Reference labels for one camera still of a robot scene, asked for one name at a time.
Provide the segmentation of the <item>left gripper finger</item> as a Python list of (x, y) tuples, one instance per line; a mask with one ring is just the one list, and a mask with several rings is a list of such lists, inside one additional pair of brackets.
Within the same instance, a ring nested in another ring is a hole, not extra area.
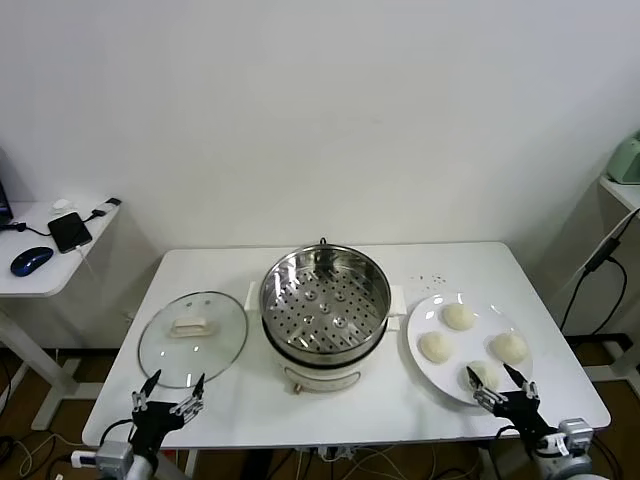
[(176, 416), (196, 416), (203, 408), (205, 374), (202, 374), (190, 397), (170, 408), (169, 412)]
[(147, 409), (147, 400), (158, 383), (161, 369), (158, 369), (151, 377), (147, 378), (139, 391), (132, 393), (133, 411), (144, 411)]

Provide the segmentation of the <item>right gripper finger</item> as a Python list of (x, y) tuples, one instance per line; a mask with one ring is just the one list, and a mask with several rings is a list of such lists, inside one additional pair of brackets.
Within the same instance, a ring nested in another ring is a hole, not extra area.
[(507, 363), (504, 363), (503, 367), (511, 380), (528, 399), (539, 399), (537, 385), (534, 381), (528, 381), (519, 370)]
[(485, 410), (493, 410), (497, 405), (505, 402), (505, 397), (502, 394), (484, 386), (480, 377), (471, 367), (467, 366), (466, 372), (472, 389), (472, 396)]

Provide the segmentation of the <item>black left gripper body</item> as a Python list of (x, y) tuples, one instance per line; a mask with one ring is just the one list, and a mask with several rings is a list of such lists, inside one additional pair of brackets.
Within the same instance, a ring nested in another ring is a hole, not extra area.
[(147, 409), (133, 411), (135, 432), (130, 441), (134, 453), (157, 453), (166, 435), (182, 429), (193, 416), (176, 416), (169, 412), (178, 403), (147, 401)]

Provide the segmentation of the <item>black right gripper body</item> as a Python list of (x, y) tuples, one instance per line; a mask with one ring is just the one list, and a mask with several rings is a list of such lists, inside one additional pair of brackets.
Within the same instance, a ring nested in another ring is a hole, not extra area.
[(540, 400), (525, 393), (503, 393), (506, 400), (497, 402), (493, 414), (510, 420), (525, 443), (538, 443), (544, 436), (558, 432), (538, 412)]

